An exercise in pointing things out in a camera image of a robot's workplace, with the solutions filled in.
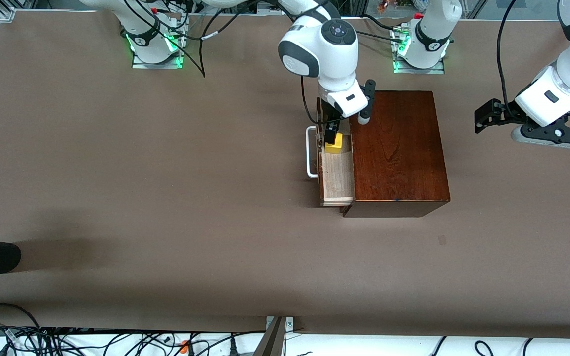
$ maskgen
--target yellow cube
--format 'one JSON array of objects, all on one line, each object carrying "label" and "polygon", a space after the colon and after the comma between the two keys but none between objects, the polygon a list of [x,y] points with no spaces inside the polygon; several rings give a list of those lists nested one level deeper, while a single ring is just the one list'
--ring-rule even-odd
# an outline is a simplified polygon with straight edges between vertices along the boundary
[{"label": "yellow cube", "polygon": [[333,153],[337,155],[342,151],[342,134],[335,135],[335,144],[328,144],[325,142],[325,153]]}]

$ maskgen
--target white handle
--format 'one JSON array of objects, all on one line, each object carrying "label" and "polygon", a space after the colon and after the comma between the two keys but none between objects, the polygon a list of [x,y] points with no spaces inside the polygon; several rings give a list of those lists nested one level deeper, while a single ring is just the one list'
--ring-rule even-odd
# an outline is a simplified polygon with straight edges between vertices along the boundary
[{"label": "white handle", "polygon": [[309,126],[307,128],[307,130],[305,130],[305,140],[307,142],[307,160],[305,160],[305,165],[307,165],[307,175],[309,176],[309,178],[318,178],[317,174],[313,174],[312,173],[312,165],[310,162],[310,153],[309,153],[309,131],[310,130],[314,130],[315,131],[316,126]]}]

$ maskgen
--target table surface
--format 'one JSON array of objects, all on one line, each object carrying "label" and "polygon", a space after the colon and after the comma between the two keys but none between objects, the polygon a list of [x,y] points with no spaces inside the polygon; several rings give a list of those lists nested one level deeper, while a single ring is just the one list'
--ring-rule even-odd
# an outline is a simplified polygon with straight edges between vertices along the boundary
[{"label": "table surface", "polygon": [[[299,78],[276,51],[288,26],[238,18],[204,44],[203,79],[131,69],[111,13],[0,25],[0,241],[24,251],[0,302],[56,326],[279,314],[309,332],[570,336],[570,151],[473,131],[501,95],[498,23],[459,23],[445,75],[394,74],[387,44],[360,37],[359,81],[434,92],[452,201],[421,219],[317,207]],[[566,46],[558,23],[508,23],[510,95]]]}]

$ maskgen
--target wooden cabinet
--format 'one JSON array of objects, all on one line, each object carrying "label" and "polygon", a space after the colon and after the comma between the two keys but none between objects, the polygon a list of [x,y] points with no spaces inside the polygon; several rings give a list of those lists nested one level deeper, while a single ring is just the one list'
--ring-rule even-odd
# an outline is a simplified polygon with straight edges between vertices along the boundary
[{"label": "wooden cabinet", "polygon": [[422,217],[450,201],[434,97],[377,91],[371,121],[344,120],[342,152],[323,152],[321,201],[346,217]]}]

